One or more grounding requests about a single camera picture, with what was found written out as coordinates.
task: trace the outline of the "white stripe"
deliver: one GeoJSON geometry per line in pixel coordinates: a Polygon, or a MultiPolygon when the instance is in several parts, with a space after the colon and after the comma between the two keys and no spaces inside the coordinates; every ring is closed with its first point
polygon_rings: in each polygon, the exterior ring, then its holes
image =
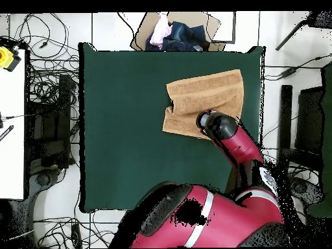
{"type": "Polygon", "coordinates": [[[265,192],[265,191],[261,191],[261,190],[247,190],[243,193],[241,193],[236,199],[235,201],[238,201],[240,198],[242,198],[244,195],[248,194],[248,193],[252,193],[251,197],[258,197],[258,198],[265,198],[269,201],[271,201],[276,207],[279,208],[279,204],[278,201],[269,193],[265,192]]]}
{"type": "MultiPolygon", "coordinates": [[[[208,218],[211,208],[212,208],[212,202],[213,202],[213,194],[207,190],[207,196],[206,196],[206,201],[203,206],[202,210],[202,216],[204,218],[208,218]]],[[[193,247],[194,244],[197,242],[198,238],[200,237],[200,234],[203,231],[204,225],[196,224],[194,231],[192,232],[191,236],[188,238],[188,241],[184,245],[187,248],[193,247]]]]}

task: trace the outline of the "green table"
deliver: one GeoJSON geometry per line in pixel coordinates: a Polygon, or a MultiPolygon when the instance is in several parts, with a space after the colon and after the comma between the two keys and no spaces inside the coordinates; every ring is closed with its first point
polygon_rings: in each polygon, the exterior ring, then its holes
{"type": "Polygon", "coordinates": [[[165,180],[225,189],[231,165],[212,142],[162,132],[171,105],[166,84],[240,69],[242,121],[257,139],[262,47],[250,53],[98,52],[80,43],[79,49],[81,211],[132,209],[165,180]]]}

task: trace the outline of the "tan cloth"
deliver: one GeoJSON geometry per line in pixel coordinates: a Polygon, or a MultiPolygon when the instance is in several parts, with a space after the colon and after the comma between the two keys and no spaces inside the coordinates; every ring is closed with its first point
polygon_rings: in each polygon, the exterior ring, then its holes
{"type": "Polygon", "coordinates": [[[197,115],[208,110],[241,118],[243,80],[239,69],[174,81],[166,85],[172,107],[167,107],[163,131],[209,139],[196,126],[197,115]]]}

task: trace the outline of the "white floor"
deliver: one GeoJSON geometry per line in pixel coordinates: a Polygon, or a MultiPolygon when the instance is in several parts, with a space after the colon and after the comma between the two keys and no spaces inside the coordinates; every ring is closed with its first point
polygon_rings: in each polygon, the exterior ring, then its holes
{"type": "MultiPolygon", "coordinates": [[[[332,53],[331,31],[322,29],[313,29],[303,27],[294,37],[292,37],[280,51],[275,48],[292,28],[301,20],[305,19],[309,12],[237,12],[236,13],[236,34],[235,44],[227,44],[225,51],[246,52],[252,46],[262,45],[267,47],[265,56],[265,74],[278,75],[285,70],[284,66],[297,66],[317,56],[323,56],[332,53]]],[[[222,13],[216,13],[214,16],[222,16],[222,13]]],[[[14,36],[17,28],[22,24],[26,14],[10,15],[10,36],[14,36]]],[[[38,14],[51,29],[51,39],[62,42],[64,40],[64,27],[50,14],[38,14]]],[[[119,19],[116,13],[98,13],[98,14],[57,14],[57,16],[67,25],[69,29],[69,46],[77,49],[78,42],[91,42],[97,50],[131,51],[130,42],[132,33],[130,29],[119,19]]],[[[124,13],[124,18],[136,31],[144,13],[124,13]]],[[[233,23],[229,14],[224,14],[225,18],[220,18],[219,35],[231,37],[228,30],[233,23]]],[[[38,19],[32,18],[30,21],[30,31],[32,35],[48,36],[46,26],[38,19]]],[[[6,25],[6,16],[0,17],[0,35],[8,35],[8,24],[6,25]]],[[[27,28],[22,31],[22,36],[28,35],[27,28]]],[[[30,45],[36,43],[40,38],[33,38],[30,45]]],[[[70,54],[77,54],[74,49],[70,49],[70,54]]],[[[39,49],[39,45],[34,47],[35,53],[41,56],[57,53],[59,47],[48,45],[39,49]]],[[[65,53],[61,59],[68,58],[65,53]]],[[[267,133],[279,125],[279,95],[283,84],[293,85],[293,104],[292,116],[295,117],[298,111],[297,98],[300,91],[305,88],[311,88],[322,85],[320,70],[317,69],[332,61],[332,57],[313,61],[306,65],[308,68],[299,69],[298,72],[286,79],[278,81],[265,81],[265,103],[264,103],[264,127],[263,134],[267,133]]],[[[263,144],[266,148],[277,148],[277,134],[275,130],[266,136],[263,144]]],[[[296,120],[292,122],[292,144],[296,134],[296,120]]],[[[79,164],[78,145],[72,145],[73,156],[79,164]]],[[[267,150],[264,154],[276,157],[276,150],[267,150]]],[[[76,165],[67,170],[63,182],[44,191],[37,199],[34,220],[73,217],[74,206],[78,197],[80,173],[76,165]]],[[[76,210],[77,218],[81,222],[86,222],[89,226],[89,220],[92,215],[81,213],[76,210]]],[[[119,222],[124,215],[124,211],[98,211],[95,214],[94,221],[99,229],[113,230],[117,228],[116,222],[119,222]]],[[[36,238],[42,237],[48,228],[53,224],[37,223],[36,238]]],[[[82,231],[82,238],[88,237],[88,230],[82,231]]],[[[104,236],[106,241],[111,241],[112,234],[104,236]]],[[[54,244],[52,239],[47,239],[45,244],[54,244]]],[[[91,245],[92,248],[105,248],[106,245],[97,241],[91,245]]]]}

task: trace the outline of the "black stand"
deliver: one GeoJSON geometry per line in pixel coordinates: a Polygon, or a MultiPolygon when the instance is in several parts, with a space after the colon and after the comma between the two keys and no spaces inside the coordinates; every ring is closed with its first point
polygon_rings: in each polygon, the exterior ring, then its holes
{"type": "Polygon", "coordinates": [[[288,40],[291,39],[291,37],[295,34],[295,32],[297,32],[300,28],[302,28],[304,25],[308,25],[309,20],[303,20],[301,22],[299,22],[299,24],[297,24],[292,31],[289,33],[288,36],[286,36],[286,38],[276,47],[276,51],[280,50],[288,40]]]}

